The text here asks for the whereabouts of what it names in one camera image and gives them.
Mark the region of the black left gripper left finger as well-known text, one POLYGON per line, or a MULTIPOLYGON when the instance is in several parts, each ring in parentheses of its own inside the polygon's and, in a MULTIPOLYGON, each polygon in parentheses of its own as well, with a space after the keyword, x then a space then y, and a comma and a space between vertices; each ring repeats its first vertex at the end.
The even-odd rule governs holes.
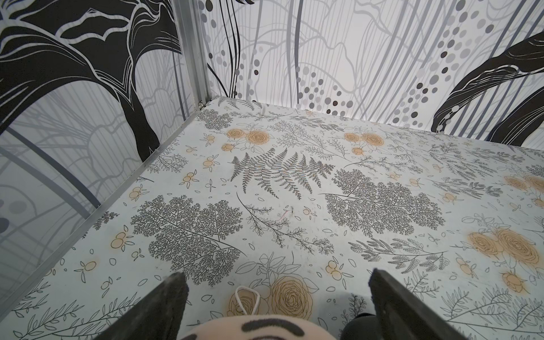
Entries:
POLYGON ((176 339, 189 294, 184 273, 173 273, 97 339, 176 339))

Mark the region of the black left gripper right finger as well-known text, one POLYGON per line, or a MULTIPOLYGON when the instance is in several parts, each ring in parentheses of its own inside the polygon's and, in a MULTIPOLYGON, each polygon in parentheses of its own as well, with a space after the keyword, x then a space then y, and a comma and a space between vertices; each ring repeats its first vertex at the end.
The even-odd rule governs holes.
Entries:
POLYGON ((387 271, 374 269, 369 287, 382 339, 465 339, 387 271))

